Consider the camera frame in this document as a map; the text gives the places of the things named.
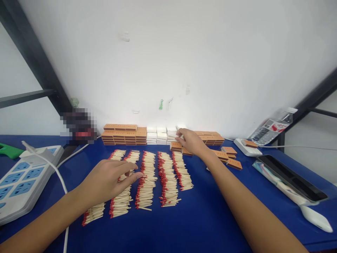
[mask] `bottle label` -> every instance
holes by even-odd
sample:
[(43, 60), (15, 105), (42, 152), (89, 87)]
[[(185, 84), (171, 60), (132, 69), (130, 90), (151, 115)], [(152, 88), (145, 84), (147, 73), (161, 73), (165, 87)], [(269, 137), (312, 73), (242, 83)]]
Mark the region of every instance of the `bottle label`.
[(263, 126), (274, 132), (283, 132), (290, 124), (279, 123), (269, 119)]

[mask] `plastic water bottle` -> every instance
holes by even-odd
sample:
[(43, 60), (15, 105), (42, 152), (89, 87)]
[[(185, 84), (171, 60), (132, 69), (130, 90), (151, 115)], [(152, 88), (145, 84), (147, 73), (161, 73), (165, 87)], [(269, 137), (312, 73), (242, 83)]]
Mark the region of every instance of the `plastic water bottle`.
[(297, 109), (288, 107), (273, 115), (255, 130), (251, 136), (252, 141), (262, 146), (271, 142), (292, 123), (292, 115), (295, 112)]

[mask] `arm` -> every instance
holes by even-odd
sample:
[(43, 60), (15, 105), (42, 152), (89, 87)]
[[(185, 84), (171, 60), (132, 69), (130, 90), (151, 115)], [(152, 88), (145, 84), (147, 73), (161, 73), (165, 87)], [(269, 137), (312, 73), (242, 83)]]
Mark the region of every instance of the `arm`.
[(122, 174), (128, 176), (129, 171), (133, 169), (137, 169), (137, 165), (126, 161), (100, 161), (77, 188), (64, 195), (36, 220), (3, 242), (0, 245), (0, 252), (43, 252), (89, 208), (116, 197), (143, 176), (141, 172), (137, 172), (118, 182)]
[(249, 191), (193, 131), (179, 129), (176, 139), (199, 156), (212, 173), (243, 235), (254, 252), (308, 253), (283, 223)]

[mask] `bottle cap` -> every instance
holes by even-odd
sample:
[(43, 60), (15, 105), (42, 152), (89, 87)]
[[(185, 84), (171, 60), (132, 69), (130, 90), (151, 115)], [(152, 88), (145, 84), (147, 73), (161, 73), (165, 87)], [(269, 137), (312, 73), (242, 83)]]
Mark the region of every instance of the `bottle cap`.
[(287, 111), (287, 112), (290, 112), (290, 113), (295, 113), (295, 112), (298, 111), (298, 109), (292, 108), (292, 107), (288, 107), (288, 108), (286, 109), (286, 111)]

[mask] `person's left hand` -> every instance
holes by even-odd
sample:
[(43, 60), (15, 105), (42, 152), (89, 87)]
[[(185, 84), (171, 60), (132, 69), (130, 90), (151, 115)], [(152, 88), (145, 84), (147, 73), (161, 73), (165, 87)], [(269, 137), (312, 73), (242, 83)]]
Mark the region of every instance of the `person's left hand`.
[[(119, 195), (126, 187), (133, 184), (143, 173), (137, 172), (129, 176), (130, 170), (138, 169), (134, 163), (126, 161), (102, 160), (74, 189), (77, 198), (88, 208), (106, 202)], [(118, 182), (118, 178), (125, 174), (128, 176)]]

